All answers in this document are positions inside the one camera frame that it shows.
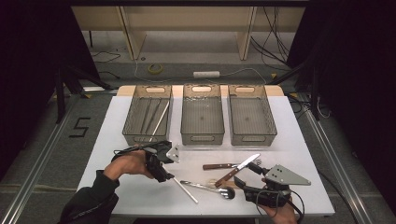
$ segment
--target knife handle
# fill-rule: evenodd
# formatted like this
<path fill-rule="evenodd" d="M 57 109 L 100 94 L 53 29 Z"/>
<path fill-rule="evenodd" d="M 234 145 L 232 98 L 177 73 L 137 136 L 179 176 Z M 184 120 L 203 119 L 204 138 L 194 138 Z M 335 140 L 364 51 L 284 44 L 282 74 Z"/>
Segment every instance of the knife handle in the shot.
<path fill-rule="evenodd" d="M 238 173 L 238 168 L 232 169 L 230 173 L 228 173 L 227 175 L 225 175 L 222 179 L 218 180 L 215 183 L 216 188 L 220 187 L 223 182 L 229 180 L 232 176 L 236 175 L 236 173 Z"/>
<path fill-rule="evenodd" d="M 224 169 L 231 168 L 233 165 L 231 163 L 223 163 L 223 164 L 205 164 L 202 166 L 204 170 L 213 170 L 213 169 Z"/>

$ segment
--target metal rod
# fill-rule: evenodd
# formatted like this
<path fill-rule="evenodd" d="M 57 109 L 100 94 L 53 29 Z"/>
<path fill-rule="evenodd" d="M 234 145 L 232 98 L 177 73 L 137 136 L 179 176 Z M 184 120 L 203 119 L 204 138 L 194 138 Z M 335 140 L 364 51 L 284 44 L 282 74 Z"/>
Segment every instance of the metal rod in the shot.
<path fill-rule="evenodd" d="M 198 203 L 198 200 L 197 200 L 194 196 L 192 196 L 192 194 L 191 194 L 186 188 L 184 188 L 184 186 L 181 185 L 180 182 L 179 182 L 175 177 L 173 177 L 172 179 L 175 180 L 175 182 L 178 184 L 178 186 L 181 187 L 181 188 L 184 190 L 184 192 L 186 192 L 187 195 L 189 195 L 190 198 L 191 198 L 195 203 Z"/>
<path fill-rule="evenodd" d="M 158 127 L 160 126 L 161 122 L 163 121 L 163 116 L 165 116 L 165 113 L 166 113 L 166 110 L 168 109 L 168 107 L 169 107 L 169 101 L 166 104 L 165 109 L 163 110 L 163 114 L 161 115 L 160 120 L 158 121 L 157 126 L 155 127 L 154 132 L 152 133 L 152 136 L 154 136 L 154 134 L 157 132 Z"/>
<path fill-rule="evenodd" d="M 146 127 L 146 131 L 145 134 L 148 132 L 149 130 L 149 126 L 151 126 L 152 121 L 154 120 L 155 114 L 158 111 L 158 107 L 160 107 L 161 101 L 163 100 L 163 98 L 160 97 L 160 100 L 158 101 L 158 104 L 155 105 L 154 111 L 151 114 L 151 119 L 148 122 L 148 126 Z"/>
<path fill-rule="evenodd" d="M 150 105 L 151 105 L 151 96 L 148 98 L 148 105 L 146 107 L 145 117 L 143 117 L 143 122 L 142 122 L 142 127 L 140 128 L 140 133 L 143 133 L 143 127 L 145 126 L 145 123 L 146 123 L 146 117 L 148 116 Z"/>

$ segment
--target table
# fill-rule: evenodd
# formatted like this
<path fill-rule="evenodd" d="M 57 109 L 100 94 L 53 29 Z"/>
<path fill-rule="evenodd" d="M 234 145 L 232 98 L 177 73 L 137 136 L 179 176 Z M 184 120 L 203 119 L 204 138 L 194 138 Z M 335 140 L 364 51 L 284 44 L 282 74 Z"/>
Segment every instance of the table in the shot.
<path fill-rule="evenodd" d="M 305 214 L 330 216 L 334 213 L 332 204 L 318 176 L 315 164 L 309 154 L 297 121 L 292 113 L 288 98 L 283 96 L 278 86 L 266 87 L 268 100 L 276 123 L 278 135 L 270 147 L 231 146 L 228 111 L 227 86 L 221 86 L 224 113 L 224 134 L 221 146 L 182 146 L 180 123 L 182 86 L 173 86 L 174 104 L 172 110 L 169 140 L 180 143 L 180 163 L 166 164 L 166 169 L 178 180 L 188 180 L 206 184 L 210 179 L 219 179 L 229 171 L 203 171 L 204 163 L 239 162 L 248 156 L 261 153 L 262 167 L 271 168 L 281 164 L 312 182 L 311 186 L 290 186 L 304 200 Z M 128 113 L 133 87 L 121 87 L 120 95 L 113 97 L 106 113 L 101 131 L 98 134 L 90 160 L 78 188 L 91 186 L 95 170 L 103 169 L 113 157 L 114 149 L 124 149 L 128 145 L 121 131 Z M 262 187 L 261 177 L 244 169 L 237 175 L 247 184 Z M 132 217 L 258 217 L 255 204 L 245 201 L 243 191 L 236 190 L 233 200 L 201 189 L 186 187 L 199 201 L 196 204 L 172 180 L 158 183 L 142 175 L 124 175 L 116 193 L 120 200 L 113 215 Z M 301 202 L 293 202 L 302 208 Z"/>

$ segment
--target metal tool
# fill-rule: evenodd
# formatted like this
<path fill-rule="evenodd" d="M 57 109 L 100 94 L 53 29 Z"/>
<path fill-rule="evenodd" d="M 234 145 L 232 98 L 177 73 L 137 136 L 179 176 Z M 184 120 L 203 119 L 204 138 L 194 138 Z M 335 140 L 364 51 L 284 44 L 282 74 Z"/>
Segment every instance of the metal tool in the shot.
<path fill-rule="evenodd" d="M 146 116 L 148 115 L 150 106 L 151 106 L 151 96 L 148 98 L 148 105 L 146 106 L 145 117 L 143 117 L 143 123 L 142 123 L 142 127 L 140 128 L 140 133 L 143 133 L 143 128 L 146 124 Z"/>
<path fill-rule="evenodd" d="M 260 156 L 260 153 L 254 154 L 253 156 L 250 156 L 249 158 L 247 158 L 247 160 L 243 161 L 241 164 L 239 164 L 237 167 L 233 168 L 231 170 L 230 173 L 228 173 L 227 175 L 225 175 L 223 178 L 221 178 L 220 180 L 218 180 L 218 182 L 216 182 L 215 186 L 216 188 L 220 187 L 221 184 L 224 181 L 229 180 L 232 176 L 234 176 L 236 173 L 238 173 L 240 170 L 242 170 L 243 168 L 245 168 L 249 163 L 251 163 L 252 161 L 256 160 L 258 157 Z"/>
<path fill-rule="evenodd" d="M 151 126 L 151 123 L 154 120 L 155 114 L 157 113 L 158 107 L 160 106 L 162 100 L 163 100 L 163 98 L 160 98 L 160 100 L 158 101 L 158 104 L 155 105 L 154 111 L 151 114 L 151 119 L 148 122 L 148 126 L 146 127 L 145 133 L 148 133 L 149 126 Z"/>
<path fill-rule="evenodd" d="M 210 188 L 205 185 L 196 184 L 196 183 L 192 183 L 190 181 L 185 181 L 185 180 L 180 180 L 180 184 L 188 185 L 188 186 L 195 187 L 198 189 L 205 189 L 205 190 L 208 190 L 211 192 L 216 192 L 216 193 L 219 193 L 225 199 L 233 199 L 235 197 L 235 190 L 230 187 L 226 187 L 224 189 L 215 189 L 215 188 Z"/>
<path fill-rule="evenodd" d="M 253 161 L 256 165 L 262 164 L 261 159 L 257 159 Z M 227 168 L 235 168 L 240 163 L 220 163 L 220 164 L 204 164 L 202 168 L 204 170 L 214 170 L 214 169 L 227 169 Z"/>
<path fill-rule="evenodd" d="M 150 139 L 149 139 L 150 142 L 152 141 L 152 138 L 154 137 L 155 133 L 157 132 L 158 127 L 160 127 L 161 122 L 163 122 L 163 117 L 164 117 L 165 114 L 166 114 L 166 110 L 168 109 L 169 104 L 170 104 L 170 102 L 168 101 L 168 103 L 167 103 L 166 106 L 165 106 L 165 109 L 163 110 L 163 113 L 161 114 L 160 120 L 159 120 L 158 123 L 157 123 L 157 126 L 155 126 L 154 132 L 152 132 L 152 136 L 151 136 Z"/>
<path fill-rule="evenodd" d="M 195 203 L 198 203 L 198 200 L 197 200 L 194 196 L 192 196 L 192 194 L 191 194 L 186 188 L 184 188 L 183 185 L 181 185 L 181 182 L 179 182 L 174 176 L 172 177 L 172 179 L 178 184 L 178 186 L 179 186 L 181 189 L 184 190 L 184 192 L 187 193 L 187 195 L 189 195 L 189 197 L 190 197 Z"/>

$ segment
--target cable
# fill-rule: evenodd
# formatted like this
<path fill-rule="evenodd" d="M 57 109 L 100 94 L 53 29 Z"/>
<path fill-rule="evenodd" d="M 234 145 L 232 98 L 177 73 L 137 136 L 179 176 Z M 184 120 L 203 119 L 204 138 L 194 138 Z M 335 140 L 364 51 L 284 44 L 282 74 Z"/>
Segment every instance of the cable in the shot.
<path fill-rule="evenodd" d="M 279 195 L 280 195 L 280 193 L 279 193 L 278 191 L 266 190 L 266 189 L 264 189 L 264 190 L 261 190 L 261 191 L 257 194 L 257 197 L 256 197 L 256 209 L 257 209 L 257 211 L 259 211 L 259 213 L 260 213 L 260 215 L 261 215 L 262 217 L 264 217 L 264 214 L 263 214 L 262 211 L 260 211 L 260 209 L 259 209 L 259 197 L 260 197 L 260 194 L 262 194 L 262 193 L 276 193 L 276 210 L 275 210 L 274 215 L 271 216 L 271 217 L 269 217 L 269 218 L 273 218 L 273 217 L 275 217 L 276 214 L 277 214 L 277 208 L 278 208 L 278 205 L 279 205 Z"/>
<path fill-rule="evenodd" d="M 271 34 L 271 33 L 274 33 L 274 36 L 275 36 L 275 38 L 276 38 L 277 48 L 278 48 L 278 50 L 279 50 L 279 53 L 280 53 L 281 57 L 282 57 L 283 60 L 285 61 L 286 59 L 285 59 L 285 57 L 283 56 L 282 51 L 283 51 L 283 53 L 288 57 L 288 53 L 286 53 L 286 51 L 289 52 L 289 50 L 288 50 L 288 49 L 286 48 L 286 46 L 283 44 L 283 42 L 282 42 L 282 40 L 281 40 L 281 38 L 280 38 L 280 35 L 278 35 L 279 31 L 277 30 L 277 27 L 278 27 L 278 25 L 279 25 L 279 20 L 277 19 L 277 17 L 278 17 L 278 13 L 279 13 L 279 8 L 278 8 L 278 7 L 274 7 L 274 22 L 273 22 L 273 25 L 271 25 L 271 22 L 270 22 L 270 19 L 269 19 L 269 17 L 268 17 L 268 14 L 267 14 L 267 12 L 266 12 L 266 10 L 265 10 L 265 7 L 263 7 L 262 9 L 264 10 L 265 17 L 267 18 L 268 24 L 269 24 L 270 27 L 271 27 L 271 32 L 270 32 L 270 34 Z"/>
<path fill-rule="evenodd" d="M 341 192 L 341 190 L 339 190 L 334 183 L 325 175 L 323 174 L 320 170 L 318 170 L 318 174 L 320 174 L 321 176 L 323 176 L 323 178 L 325 178 L 327 180 L 327 182 L 332 185 L 332 187 L 335 189 L 335 191 L 337 191 L 337 193 L 340 195 L 341 199 L 344 201 L 344 203 L 346 204 L 347 209 L 349 210 L 350 214 L 353 217 L 353 220 L 355 221 L 356 224 L 359 224 L 358 219 L 356 218 L 355 214 L 353 213 L 352 207 L 350 206 L 350 204 L 347 202 L 347 198 L 346 196 Z"/>
<path fill-rule="evenodd" d="M 120 79 L 120 78 L 121 78 L 121 77 L 117 76 L 116 74 L 111 73 L 111 72 L 107 72 L 107 71 L 99 72 L 99 74 L 100 74 L 100 73 L 108 73 L 108 74 L 110 74 L 111 76 L 115 77 L 116 79 Z"/>
<path fill-rule="evenodd" d="M 320 98 L 318 98 L 318 103 L 317 103 L 317 109 L 318 109 L 319 114 L 320 114 L 323 118 L 328 119 L 328 118 L 330 117 L 330 114 L 332 113 L 332 111 L 329 110 L 329 114 L 328 114 L 328 115 L 323 115 L 323 113 L 320 111 L 320 108 L 319 108 L 319 102 L 320 102 Z"/>
<path fill-rule="evenodd" d="M 291 104 L 297 103 L 297 104 L 300 105 L 300 109 L 299 109 L 298 111 L 294 111 L 294 110 L 293 110 L 294 114 L 300 113 L 300 112 L 303 110 L 303 105 L 309 104 L 309 102 L 302 102 L 302 101 L 298 100 L 298 99 L 295 98 L 294 96 L 290 95 L 289 92 L 285 93 L 285 95 L 286 95 L 289 99 L 291 99 L 291 100 L 293 101 L 293 102 L 289 101 Z"/>
<path fill-rule="evenodd" d="M 101 53 L 107 53 L 107 54 L 111 54 L 111 55 L 116 55 L 116 57 L 115 57 L 115 58 L 112 58 L 112 59 L 110 59 L 110 60 L 104 61 L 104 62 L 95 62 L 95 63 L 108 63 L 108 62 L 111 62 L 111 61 L 113 61 L 113 60 L 115 60 L 115 59 L 118 59 L 118 58 L 121 56 L 121 55 L 118 54 L 118 53 L 110 53 L 110 52 L 107 52 L 107 51 L 99 51 L 98 53 L 92 54 L 91 56 L 92 56 L 92 57 L 96 57 L 96 56 L 98 56 L 98 55 L 101 54 Z"/>
<path fill-rule="evenodd" d="M 134 63 L 136 64 L 136 68 L 134 69 L 134 77 L 137 78 L 137 79 L 140 79 L 140 80 L 147 81 L 147 82 L 162 83 L 162 82 L 173 81 L 173 80 L 187 81 L 187 80 L 192 80 L 192 79 L 203 79 L 203 80 L 206 80 L 206 81 L 209 81 L 209 82 L 212 82 L 212 83 L 216 83 L 216 84 L 225 84 L 225 85 L 228 84 L 228 83 L 218 83 L 218 82 L 209 80 L 209 79 L 207 79 L 205 77 L 201 77 L 201 78 L 195 78 L 195 77 L 191 77 L 191 78 L 169 78 L 169 79 L 165 79 L 165 80 L 149 80 L 149 79 L 137 76 L 137 67 L 138 67 L 137 60 L 134 60 Z M 254 68 L 243 68 L 243 69 L 237 70 L 235 72 L 232 72 L 232 73 L 229 73 L 229 74 L 225 74 L 225 75 L 220 75 L 220 76 L 221 77 L 227 77 L 227 76 L 231 76 L 231 75 L 234 75 L 234 74 L 237 74 L 239 72 L 246 71 L 246 70 L 253 70 L 262 79 L 262 81 L 264 82 L 264 85 L 267 83 L 265 78 Z"/>
<path fill-rule="evenodd" d="M 299 197 L 299 199 L 301 201 L 301 205 L 303 206 L 303 212 L 301 212 L 300 209 L 291 200 L 288 199 L 287 203 L 290 204 L 294 208 L 294 210 L 296 210 L 297 213 L 300 215 L 300 217 L 297 220 L 297 223 L 301 223 L 303 221 L 303 219 L 304 219 L 304 216 L 305 216 L 304 201 L 303 201 L 303 199 L 301 198 L 301 196 L 297 192 L 295 192 L 293 190 L 291 192 L 293 192 L 295 195 L 297 195 Z"/>
<path fill-rule="evenodd" d="M 301 115 L 299 115 L 299 117 L 297 118 L 297 120 L 299 120 L 300 117 L 301 117 L 303 114 L 305 114 L 307 111 L 311 110 L 309 107 L 306 107 L 306 106 L 304 106 L 304 107 L 305 107 L 305 111 L 304 111 Z"/>
<path fill-rule="evenodd" d="M 270 216 L 269 218 L 273 218 L 273 217 L 276 216 L 276 214 L 277 214 L 277 208 L 279 207 L 279 197 L 282 197 L 282 198 L 286 199 L 286 202 L 287 202 L 291 207 L 293 207 L 293 209 L 299 214 L 299 218 L 298 218 L 298 220 L 297 220 L 297 223 L 301 223 L 301 222 L 303 221 L 304 215 L 305 215 L 305 205 L 304 205 L 304 201 L 303 201 L 303 199 L 301 198 L 301 196 L 300 196 L 297 192 L 295 192 L 295 191 L 293 191 L 293 190 L 291 190 L 291 192 L 294 193 L 295 195 L 297 195 L 297 196 L 299 197 L 299 199 L 300 199 L 300 201 L 301 201 L 301 204 L 302 204 L 302 206 L 303 206 L 303 212 L 302 212 L 291 200 L 289 200 L 288 198 L 286 198 L 286 197 L 281 193 L 281 191 L 266 190 L 266 189 L 261 190 L 261 191 L 257 194 L 257 197 L 256 197 L 256 209 L 257 209 L 257 211 L 259 211 L 260 215 L 263 217 L 263 213 L 262 213 L 262 211 L 260 211 L 260 209 L 259 209 L 259 197 L 260 197 L 260 194 L 262 194 L 262 193 L 275 193 L 275 194 L 276 194 L 276 210 L 275 210 L 274 215 L 273 215 L 273 216 Z"/>
<path fill-rule="evenodd" d="M 265 49 L 264 46 L 261 46 L 261 45 L 256 41 L 256 39 L 254 39 L 254 37 L 251 37 L 251 39 L 253 40 L 253 48 L 254 48 L 255 50 L 257 50 L 259 53 L 261 53 L 262 56 L 275 59 L 275 60 L 277 60 L 277 61 L 279 61 L 279 62 L 281 62 L 281 63 L 283 63 L 283 64 L 286 65 L 286 62 L 285 62 L 285 61 L 283 61 L 283 60 L 279 59 L 278 57 L 276 57 L 275 54 L 273 54 L 272 52 L 270 52 L 268 49 Z M 269 65 L 264 61 L 263 57 L 262 57 L 262 62 L 263 62 L 265 65 L 269 66 Z"/>
<path fill-rule="evenodd" d="M 238 70 L 236 72 L 232 72 L 232 73 L 225 74 L 225 75 L 220 75 L 220 76 L 221 77 L 227 77 L 227 76 L 234 75 L 234 74 L 240 73 L 242 71 L 246 71 L 246 70 L 253 70 L 257 75 L 259 75 L 259 77 L 262 79 L 262 81 L 264 81 L 264 85 L 267 84 L 267 81 L 265 80 L 265 78 L 254 68 L 243 68 L 243 69 L 240 69 L 240 70 Z"/>

